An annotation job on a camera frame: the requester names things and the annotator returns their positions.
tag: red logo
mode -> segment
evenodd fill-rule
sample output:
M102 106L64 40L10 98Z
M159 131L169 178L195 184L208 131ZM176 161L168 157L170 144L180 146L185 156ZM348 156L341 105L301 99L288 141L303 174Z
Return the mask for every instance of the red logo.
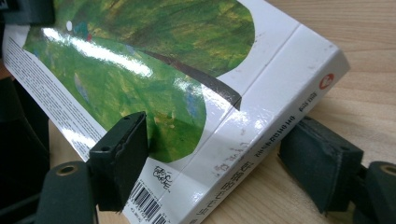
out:
M324 77L319 84L319 87L321 90L326 89L328 86L332 84L332 81L334 80L334 74L329 74L326 77Z

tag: wooden table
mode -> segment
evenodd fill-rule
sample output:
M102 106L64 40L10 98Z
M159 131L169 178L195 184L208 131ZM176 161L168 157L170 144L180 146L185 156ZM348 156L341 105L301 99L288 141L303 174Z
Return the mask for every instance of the wooden table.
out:
M364 165L396 163L396 1L268 2L338 45L352 67L309 115L363 149ZM56 134L51 145L67 147ZM54 162L72 154L58 153ZM351 223L352 209L321 215L273 151L204 223ZM125 220L100 217L101 223Z

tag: white dot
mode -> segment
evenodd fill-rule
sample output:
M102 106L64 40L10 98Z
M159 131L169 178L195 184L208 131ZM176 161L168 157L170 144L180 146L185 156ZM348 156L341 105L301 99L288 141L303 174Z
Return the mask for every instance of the white dot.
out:
M72 23L71 21L68 21L68 22L66 23L66 28L67 28L68 31L72 31L72 29L73 29L73 23Z

